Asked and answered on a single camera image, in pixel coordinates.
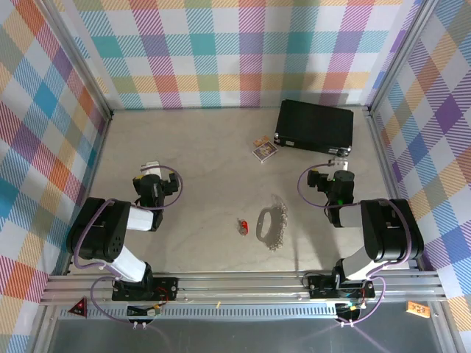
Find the silver keyring with many rings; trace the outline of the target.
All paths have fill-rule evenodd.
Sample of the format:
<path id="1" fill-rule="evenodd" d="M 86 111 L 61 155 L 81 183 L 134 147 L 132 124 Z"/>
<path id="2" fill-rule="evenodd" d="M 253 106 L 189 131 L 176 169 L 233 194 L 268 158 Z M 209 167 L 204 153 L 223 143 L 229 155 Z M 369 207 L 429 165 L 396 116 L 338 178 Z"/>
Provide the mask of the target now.
<path id="1" fill-rule="evenodd" d="M 269 228 L 263 231 L 265 216 L 269 215 Z M 284 231 L 288 223 L 288 209 L 283 199 L 272 194 L 272 205 L 262 209 L 258 216 L 255 235 L 271 252 L 276 252 L 283 247 Z"/>

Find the aluminium frame post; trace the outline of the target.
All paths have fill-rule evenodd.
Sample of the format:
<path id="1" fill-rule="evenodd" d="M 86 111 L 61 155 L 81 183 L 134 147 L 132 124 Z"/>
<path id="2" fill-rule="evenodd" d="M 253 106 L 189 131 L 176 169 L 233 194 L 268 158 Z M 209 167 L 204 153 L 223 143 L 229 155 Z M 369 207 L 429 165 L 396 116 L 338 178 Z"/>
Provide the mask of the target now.
<path id="1" fill-rule="evenodd" d="M 439 0 L 411 1 L 412 3 L 408 6 L 408 12 L 403 19 L 401 29 L 395 30 L 397 33 L 393 33 L 394 42 L 366 100 L 365 105 L 368 107 L 371 116 L 375 114 L 386 99 L 393 81 L 414 49 L 428 19 L 439 3 Z"/>
<path id="2" fill-rule="evenodd" d="M 79 47 L 62 20 L 53 0 L 35 0 L 35 3 L 38 5 L 46 21 L 52 28 L 53 33 L 56 35 L 60 45 L 63 47 L 63 51 L 67 54 L 72 65 L 76 68 L 85 87 L 89 90 L 91 97 L 97 103 L 100 112 L 105 117 L 105 120 L 111 120 L 113 117 L 113 110 L 107 103 L 104 94 L 100 90 L 97 81 L 85 61 L 85 58 L 82 56 Z"/>

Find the aluminium side rail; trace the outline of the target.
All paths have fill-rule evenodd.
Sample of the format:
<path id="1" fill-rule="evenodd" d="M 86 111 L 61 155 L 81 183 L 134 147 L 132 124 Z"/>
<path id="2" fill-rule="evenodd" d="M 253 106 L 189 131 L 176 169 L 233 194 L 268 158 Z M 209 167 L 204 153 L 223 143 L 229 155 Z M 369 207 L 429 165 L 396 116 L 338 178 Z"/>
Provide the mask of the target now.
<path id="1" fill-rule="evenodd" d="M 94 182 L 95 177 L 96 177 L 96 172 L 98 170 L 98 167 L 99 167 L 99 164 L 100 164 L 100 161 L 101 161 L 101 158 L 102 158 L 102 150 L 104 148 L 104 144 L 105 144 L 106 139 L 107 139 L 107 134 L 109 132 L 110 124 L 113 121 L 113 117 L 115 115 L 115 112 L 116 112 L 115 110 L 110 111 L 110 117 L 105 122 L 104 128 L 102 130 L 101 137 L 98 138 L 97 142 L 93 145 L 94 150 L 96 152 L 95 158 L 94 158 L 94 161 L 93 161 L 93 164 L 92 164 L 92 167 L 91 167 L 91 171 L 89 172 L 88 177 L 86 178 L 86 182 L 87 182 L 86 185 L 85 185 L 86 188 L 85 188 L 85 192 L 82 195 L 81 202 L 80 202 L 77 210 L 75 210 L 72 214 L 72 219 L 71 219 L 71 223 L 70 223 L 71 227 L 73 226 L 73 224 L 75 222 L 75 219 L 79 215 L 79 212 L 81 210 L 82 205 L 85 203 L 85 200 L 91 194 L 91 189 L 93 187 L 93 182 Z"/>
<path id="2" fill-rule="evenodd" d="M 372 138 L 373 145 L 375 147 L 375 153 L 377 155 L 378 163 L 383 177 L 383 182 L 386 186 L 387 195 L 390 199 L 398 199 L 401 197 L 400 190 L 395 178 L 394 170 L 389 163 L 389 159 L 386 153 L 386 148 L 380 136 L 380 130 L 372 114 L 366 112 L 366 123 L 369 128 L 369 133 Z"/>

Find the orange label tag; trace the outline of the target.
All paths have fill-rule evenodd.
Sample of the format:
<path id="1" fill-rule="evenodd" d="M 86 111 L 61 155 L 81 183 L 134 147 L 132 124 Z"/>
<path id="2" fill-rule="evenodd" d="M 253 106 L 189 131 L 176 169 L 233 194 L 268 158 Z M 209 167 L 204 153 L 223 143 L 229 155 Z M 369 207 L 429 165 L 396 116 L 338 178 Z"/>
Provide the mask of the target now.
<path id="1" fill-rule="evenodd" d="M 413 315 L 418 315 L 422 318 L 431 317 L 431 309 L 429 308 L 429 306 L 417 302 L 408 301 L 406 306 L 406 312 Z"/>

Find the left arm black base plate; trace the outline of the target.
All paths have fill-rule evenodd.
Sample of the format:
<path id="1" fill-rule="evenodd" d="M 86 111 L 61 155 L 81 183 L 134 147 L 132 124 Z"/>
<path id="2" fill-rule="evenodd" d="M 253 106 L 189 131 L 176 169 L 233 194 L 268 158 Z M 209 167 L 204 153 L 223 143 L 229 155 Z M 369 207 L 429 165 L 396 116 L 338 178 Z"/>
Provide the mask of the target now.
<path id="1" fill-rule="evenodd" d="M 151 282 L 113 283 L 112 300 L 127 302 L 167 302 L 177 297 L 178 279 L 176 277 L 153 277 Z"/>

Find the black hard case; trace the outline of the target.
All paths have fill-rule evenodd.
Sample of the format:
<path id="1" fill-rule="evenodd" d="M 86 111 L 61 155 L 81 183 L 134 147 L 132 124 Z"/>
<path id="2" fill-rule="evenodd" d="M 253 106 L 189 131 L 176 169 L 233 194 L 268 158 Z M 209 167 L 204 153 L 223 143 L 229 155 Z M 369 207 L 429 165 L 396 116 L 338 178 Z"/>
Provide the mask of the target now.
<path id="1" fill-rule="evenodd" d="M 346 157 L 353 147 L 354 112 L 302 101 L 281 102 L 274 143 Z"/>

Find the purple card box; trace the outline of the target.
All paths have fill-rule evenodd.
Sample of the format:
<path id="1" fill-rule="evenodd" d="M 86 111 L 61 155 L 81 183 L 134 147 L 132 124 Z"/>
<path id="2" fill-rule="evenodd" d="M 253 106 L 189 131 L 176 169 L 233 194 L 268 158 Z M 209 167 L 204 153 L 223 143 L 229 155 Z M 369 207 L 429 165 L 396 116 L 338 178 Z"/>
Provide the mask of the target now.
<path id="1" fill-rule="evenodd" d="M 276 154 L 277 151 L 278 149 L 276 148 L 276 146 L 270 141 L 267 141 L 257 147 L 252 153 L 261 163 L 263 163 L 264 161 L 268 160 L 272 155 Z"/>

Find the red triangle sticker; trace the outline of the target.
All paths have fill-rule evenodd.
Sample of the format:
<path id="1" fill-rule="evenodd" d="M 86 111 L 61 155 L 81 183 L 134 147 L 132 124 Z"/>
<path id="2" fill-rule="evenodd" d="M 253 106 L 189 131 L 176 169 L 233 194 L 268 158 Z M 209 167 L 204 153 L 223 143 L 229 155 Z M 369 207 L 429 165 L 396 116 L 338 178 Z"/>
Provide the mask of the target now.
<path id="1" fill-rule="evenodd" d="M 68 310 L 68 313 L 87 318 L 87 309 L 87 297 L 83 296 L 71 309 Z"/>

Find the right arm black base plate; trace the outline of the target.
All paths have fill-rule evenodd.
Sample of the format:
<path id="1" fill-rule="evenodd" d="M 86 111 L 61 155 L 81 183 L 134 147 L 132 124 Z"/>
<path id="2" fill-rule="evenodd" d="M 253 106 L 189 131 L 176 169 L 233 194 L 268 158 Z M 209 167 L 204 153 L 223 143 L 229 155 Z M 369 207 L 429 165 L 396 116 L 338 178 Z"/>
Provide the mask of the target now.
<path id="1" fill-rule="evenodd" d="M 309 275 L 306 277 L 311 299 L 373 299 L 375 289 L 371 281 L 341 280 L 337 275 Z"/>

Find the grey metal panel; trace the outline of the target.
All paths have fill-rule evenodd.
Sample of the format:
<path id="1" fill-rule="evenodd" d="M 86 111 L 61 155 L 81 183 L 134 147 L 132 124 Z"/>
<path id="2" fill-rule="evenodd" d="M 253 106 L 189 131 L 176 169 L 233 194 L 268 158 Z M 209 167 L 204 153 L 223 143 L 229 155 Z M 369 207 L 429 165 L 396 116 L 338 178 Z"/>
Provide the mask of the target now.
<path id="1" fill-rule="evenodd" d="M 34 353 L 457 353 L 431 320 L 403 312 L 350 328 L 329 320 L 163 320 L 147 329 L 59 319 Z"/>

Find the aluminium mounting rail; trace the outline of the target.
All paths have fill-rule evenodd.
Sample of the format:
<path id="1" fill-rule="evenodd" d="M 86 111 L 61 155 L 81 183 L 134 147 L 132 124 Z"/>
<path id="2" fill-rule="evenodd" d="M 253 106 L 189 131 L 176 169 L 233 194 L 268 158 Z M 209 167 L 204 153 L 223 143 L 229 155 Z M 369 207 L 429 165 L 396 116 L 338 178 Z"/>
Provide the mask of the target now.
<path id="1" fill-rule="evenodd" d="M 445 291 L 434 271 L 416 269 L 380 272 L 372 280 L 373 299 L 311 299 L 306 277 L 301 271 L 248 271 L 248 272 L 189 272 L 156 273 L 155 277 L 176 277 L 177 297 L 169 304 L 293 304 L 298 302 L 440 302 Z M 42 305 L 74 304 L 83 296 L 93 297 L 98 303 L 113 301 L 112 279 L 101 279 L 99 274 L 70 274 L 52 276 L 46 284 Z M 133 304 L 154 301 L 129 302 Z"/>

